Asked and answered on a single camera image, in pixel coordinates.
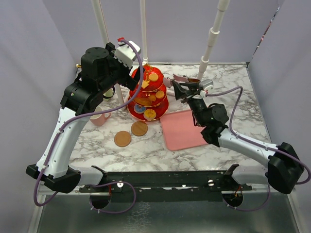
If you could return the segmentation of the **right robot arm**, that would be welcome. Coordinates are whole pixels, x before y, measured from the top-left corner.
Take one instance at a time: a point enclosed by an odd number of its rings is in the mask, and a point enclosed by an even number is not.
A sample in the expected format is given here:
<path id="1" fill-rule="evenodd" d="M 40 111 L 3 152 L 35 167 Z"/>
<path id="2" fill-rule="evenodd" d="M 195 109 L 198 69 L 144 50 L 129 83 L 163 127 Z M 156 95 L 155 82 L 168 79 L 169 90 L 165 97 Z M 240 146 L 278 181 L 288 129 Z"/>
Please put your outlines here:
<path id="1" fill-rule="evenodd" d="M 191 109 L 194 126 L 202 127 L 201 135 L 210 145 L 223 147 L 243 154 L 265 167 L 265 174 L 256 169 L 235 169 L 223 178 L 224 186 L 234 190 L 240 184 L 264 183 L 276 191 L 290 194 L 304 171 L 310 170 L 300 161 L 293 146 L 265 143 L 240 134 L 232 129 L 233 115 L 228 115 L 223 104 L 205 104 L 204 98 L 211 94 L 206 82 L 181 83 L 171 81 L 176 100 L 187 103 Z"/>

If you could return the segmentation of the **red three-tier stand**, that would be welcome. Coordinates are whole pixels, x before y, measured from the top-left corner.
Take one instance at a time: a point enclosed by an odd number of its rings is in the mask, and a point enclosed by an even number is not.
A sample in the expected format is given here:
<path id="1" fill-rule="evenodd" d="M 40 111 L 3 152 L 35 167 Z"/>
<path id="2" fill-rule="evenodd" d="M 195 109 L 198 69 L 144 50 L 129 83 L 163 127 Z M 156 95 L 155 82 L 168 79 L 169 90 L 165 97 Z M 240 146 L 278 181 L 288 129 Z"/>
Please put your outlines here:
<path id="1" fill-rule="evenodd" d="M 141 89 L 128 105 L 128 110 L 133 117 L 139 120 L 158 120 L 169 108 L 164 75 L 160 69 L 148 64 L 145 64 L 143 69 Z"/>

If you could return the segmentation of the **swirl butter cookie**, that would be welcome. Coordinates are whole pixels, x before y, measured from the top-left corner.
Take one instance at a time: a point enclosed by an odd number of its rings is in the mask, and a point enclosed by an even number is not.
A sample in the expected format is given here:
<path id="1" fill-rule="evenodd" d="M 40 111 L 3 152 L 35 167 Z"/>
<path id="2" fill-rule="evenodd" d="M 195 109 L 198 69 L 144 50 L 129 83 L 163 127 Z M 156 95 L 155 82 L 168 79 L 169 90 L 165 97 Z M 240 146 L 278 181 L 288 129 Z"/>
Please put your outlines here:
<path id="1" fill-rule="evenodd" d="M 154 101 L 157 100 L 157 98 L 156 98 L 155 95 L 150 95 L 150 96 L 148 97 L 148 99 L 149 99 L 151 102 L 154 102 Z"/>

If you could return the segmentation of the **yellow donut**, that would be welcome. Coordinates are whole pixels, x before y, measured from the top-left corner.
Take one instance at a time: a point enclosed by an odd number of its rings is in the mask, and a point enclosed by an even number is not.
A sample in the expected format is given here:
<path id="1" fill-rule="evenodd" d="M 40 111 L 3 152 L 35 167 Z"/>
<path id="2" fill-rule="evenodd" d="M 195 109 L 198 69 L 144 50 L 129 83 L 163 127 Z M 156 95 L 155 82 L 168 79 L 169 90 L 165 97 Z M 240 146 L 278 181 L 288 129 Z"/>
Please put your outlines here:
<path id="1" fill-rule="evenodd" d="M 146 120 L 153 120 L 156 118 L 156 112 L 153 109 L 146 109 L 143 113 L 143 117 Z"/>

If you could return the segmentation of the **blue frosted donut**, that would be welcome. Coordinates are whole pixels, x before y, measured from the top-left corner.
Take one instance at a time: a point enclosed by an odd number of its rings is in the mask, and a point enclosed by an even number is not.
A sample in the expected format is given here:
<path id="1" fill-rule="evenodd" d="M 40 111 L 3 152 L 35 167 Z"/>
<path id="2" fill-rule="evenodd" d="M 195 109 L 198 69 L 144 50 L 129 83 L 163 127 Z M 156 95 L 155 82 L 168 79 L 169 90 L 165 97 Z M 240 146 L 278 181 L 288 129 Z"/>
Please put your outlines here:
<path id="1" fill-rule="evenodd" d="M 134 106 L 134 111 L 138 114 L 143 114 L 146 110 L 146 107 L 145 106 L 141 106 L 141 105 L 138 105 L 138 104 L 135 104 Z"/>

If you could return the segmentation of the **pink mug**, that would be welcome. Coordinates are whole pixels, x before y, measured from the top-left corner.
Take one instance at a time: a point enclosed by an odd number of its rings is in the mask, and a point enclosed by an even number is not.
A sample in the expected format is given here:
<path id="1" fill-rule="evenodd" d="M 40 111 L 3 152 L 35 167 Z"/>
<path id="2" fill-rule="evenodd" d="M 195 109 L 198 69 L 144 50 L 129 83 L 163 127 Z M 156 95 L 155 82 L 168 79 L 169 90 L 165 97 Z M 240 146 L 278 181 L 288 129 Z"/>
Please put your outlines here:
<path id="1" fill-rule="evenodd" d="M 102 126 L 111 117 L 111 113 L 97 114 L 90 117 L 90 122 L 95 126 Z"/>

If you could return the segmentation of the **round biscuit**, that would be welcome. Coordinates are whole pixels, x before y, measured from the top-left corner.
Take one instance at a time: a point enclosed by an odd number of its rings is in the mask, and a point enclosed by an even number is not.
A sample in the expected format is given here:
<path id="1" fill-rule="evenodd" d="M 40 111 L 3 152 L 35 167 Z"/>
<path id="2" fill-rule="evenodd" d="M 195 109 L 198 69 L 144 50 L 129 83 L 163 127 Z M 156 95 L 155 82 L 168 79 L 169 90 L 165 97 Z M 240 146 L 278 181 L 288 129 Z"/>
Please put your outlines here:
<path id="1" fill-rule="evenodd" d="M 163 91 L 157 91 L 155 96 L 157 99 L 161 99 L 165 96 L 165 93 Z"/>
<path id="2" fill-rule="evenodd" d="M 149 74 L 148 79 L 151 82 L 156 82 L 158 80 L 158 75 L 156 73 L 151 73 L 151 74 Z"/>

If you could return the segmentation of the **brown croissant bread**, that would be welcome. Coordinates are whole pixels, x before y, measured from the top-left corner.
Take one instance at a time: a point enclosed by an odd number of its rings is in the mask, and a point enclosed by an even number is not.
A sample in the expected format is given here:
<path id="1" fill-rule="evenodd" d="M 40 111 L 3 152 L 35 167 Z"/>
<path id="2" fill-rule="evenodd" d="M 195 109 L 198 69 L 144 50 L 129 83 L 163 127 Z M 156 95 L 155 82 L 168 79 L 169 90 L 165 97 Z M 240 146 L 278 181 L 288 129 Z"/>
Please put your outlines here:
<path id="1" fill-rule="evenodd" d="M 150 107 L 153 105 L 152 101 L 148 98 L 135 98 L 134 102 L 141 106 Z"/>

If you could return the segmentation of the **metal tongs pink tips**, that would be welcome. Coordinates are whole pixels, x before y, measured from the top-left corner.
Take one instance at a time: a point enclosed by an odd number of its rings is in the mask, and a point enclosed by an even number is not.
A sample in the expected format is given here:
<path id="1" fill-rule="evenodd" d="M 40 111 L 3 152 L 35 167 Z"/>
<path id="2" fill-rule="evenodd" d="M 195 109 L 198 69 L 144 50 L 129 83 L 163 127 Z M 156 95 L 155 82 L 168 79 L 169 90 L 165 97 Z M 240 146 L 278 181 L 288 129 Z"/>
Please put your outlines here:
<path id="1" fill-rule="evenodd" d="M 189 78 L 187 76 L 178 76 L 176 74 L 173 74 L 172 78 L 168 78 L 168 77 L 163 78 L 163 84 L 167 88 L 172 87 L 173 81 L 176 81 L 176 82 L 179 82 L 179 83 L 180 82 L 182 82 L 182 83 L 198 83 L 198 82 L 200 82 L 199 79 Z"/>

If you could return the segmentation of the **rectangular yellow biscuit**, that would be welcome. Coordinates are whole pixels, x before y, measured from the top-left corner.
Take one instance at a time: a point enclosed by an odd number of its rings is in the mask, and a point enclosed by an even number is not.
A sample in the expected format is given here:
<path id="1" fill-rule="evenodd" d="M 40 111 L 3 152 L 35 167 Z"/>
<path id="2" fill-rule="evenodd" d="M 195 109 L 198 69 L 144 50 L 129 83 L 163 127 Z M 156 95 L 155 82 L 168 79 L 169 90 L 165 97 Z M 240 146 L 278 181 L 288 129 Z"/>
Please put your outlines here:
<path id="1" fill-rule="evenodd" d="M 141 87 L 142 87 L 142 88 L 146 88 L 148 85 L 149 85 L 149 84 L 148 84 L 146 81 L 143 81 Z"/>

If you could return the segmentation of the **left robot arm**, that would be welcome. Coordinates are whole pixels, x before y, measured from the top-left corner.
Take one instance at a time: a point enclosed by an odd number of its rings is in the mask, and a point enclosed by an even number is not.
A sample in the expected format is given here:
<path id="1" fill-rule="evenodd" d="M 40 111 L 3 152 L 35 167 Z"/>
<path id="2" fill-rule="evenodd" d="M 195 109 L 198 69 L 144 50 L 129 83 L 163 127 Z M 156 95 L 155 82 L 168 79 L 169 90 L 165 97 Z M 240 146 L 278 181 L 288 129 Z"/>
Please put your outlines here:
<path id="1" fill-rule="evenodd" d="M 40 160 L 26 168 L 26 174 L 52 191 L 69 193 L 79 185 L 91 185 L 100 192 L 106 189 L 105 172 L 96 166 L 74 168 L 69 159 L 78 137 L 104 100 L 104 93 L 114 85 L 135 90 L 143 78 L 143 66 L 130 76 L 133 62 L 140 60 L 141 48 L 121 38 L 119 47 L 107 43 L 105 48 L 92 47 L 81 57 L 81 72 L 66 87 L 59 117 L 50 142 Z"/>

